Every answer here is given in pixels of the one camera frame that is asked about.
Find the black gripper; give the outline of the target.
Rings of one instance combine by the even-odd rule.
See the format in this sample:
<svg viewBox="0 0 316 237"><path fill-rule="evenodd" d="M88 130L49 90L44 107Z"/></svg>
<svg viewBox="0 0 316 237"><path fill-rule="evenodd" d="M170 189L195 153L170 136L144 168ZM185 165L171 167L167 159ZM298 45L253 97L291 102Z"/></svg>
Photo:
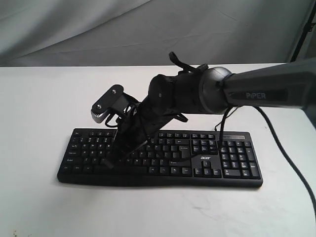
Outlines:
<svg viewBox="0 0 316 237"><path fill-rule="evenodd" d="M101 165L112 169L120 159L145 145L148 139L171 120L181 121L182 114L168 109L157 115L145 99L130 107L125 119L118 118L118 127L110 148L110 156L101 158Z"/></svg>

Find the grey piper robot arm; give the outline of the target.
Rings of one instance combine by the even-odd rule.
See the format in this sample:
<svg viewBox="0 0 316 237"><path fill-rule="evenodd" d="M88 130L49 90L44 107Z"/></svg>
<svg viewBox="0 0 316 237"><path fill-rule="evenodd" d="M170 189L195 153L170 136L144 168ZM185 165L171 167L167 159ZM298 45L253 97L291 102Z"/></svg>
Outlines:
<svg viewBox="0 0 316 237"><path fill-rule="evenodd" d="M117 132L105 159L105 165L112 168L171 120L186 122L184 114L226 115L230 108L242 106L298 108L315 123L316 61L238 74L223 67L185 66L177 76L155 76L141 102L117 84L98 106L118 115Z"/></svg>

